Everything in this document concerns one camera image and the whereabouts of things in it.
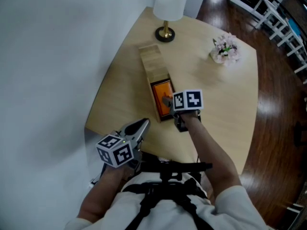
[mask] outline dark brown hardwood floor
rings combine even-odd
[[[241,181],[266,223],[278,228],[285,209],[297,200],[307,176],[307,148],[296,148],[293,128],[306,121],[304,74],[295,57],[278,48],[269,30],[229,0],[204,0],[198,20],[236,35],[257,51],[259,95],[254,135]]]

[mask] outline shirt sleeve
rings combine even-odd
[[[88,220],[82,218],[75,218],[66,224],[64,230],[82,230],[91,225],[92,223]]]
[[[232,186],[221,192],[215,201],[215,212],[217,217],[236,225],[236,229],[268,229],[242,186]]]

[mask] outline wooden box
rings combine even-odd
[[[156,103],[153,86],[163,83],[165,81],[170,81],[172,92],[174,93],[174,86],[172,84],[170,75],[168,73],[166,64],[163,60],[161,52],[158,45],[149,45],[139,48],[143,66],[147,75],[148,87],[150,90],[150,95],[154,103],[154,109],[157,116],[158,122],[162,122],[171,119],[172,116],[160,115],[158,111],[158,104]]]

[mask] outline person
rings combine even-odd
[[[205,173],[212,185],[215,206],[198,195],[188,195],[196,206],[196,213],[206,227],[197,227],[194,217],[173,200],[161,200],[150,213],[131,228],[141,208],[145,194],[125,191],[130,185],[161,182],[159,173],[142,172],[126,183],[117,194],[125,168],[108,167],[99,182],[84,199],[77,218],[67,223],[65,230],[267,230],[262,217],[253,206],[241,185],[236,167],[230,157],[214,141],[195,114],[183,114],[181,118],[188,128],[201,162],[213,167]],[[182,183],[191,179],[183,173]]]

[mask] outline black harness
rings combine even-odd
[[[182,180],[182,172],[200,172],[211,168],[211,164],[195,163],[195,164],[174,164],[162,163],[160,165],[148,166],[146,163],[141,165],[143,172],[160,172],[161,183],[143,183],[127,186],[123,192],[132,192],[136,194],[145,194],[141,201],[141,209],[133,221],[126,227],[126,230],[136,230],[142,219],[149,215],[150,210],[154,208],[160,200],[170,199],[177,205],[183,207],[189,212],[195,222],[198,230],[213,230],[213,228],[196,213],[196,206],[191,203],[188,195],[195,195],[205,198],[206,194],[196,185],[196,181],[191,178],[184,184],[179,182],[171,182],[170,179]],[[173,176],[173,170],[177,170],[177,175]]]

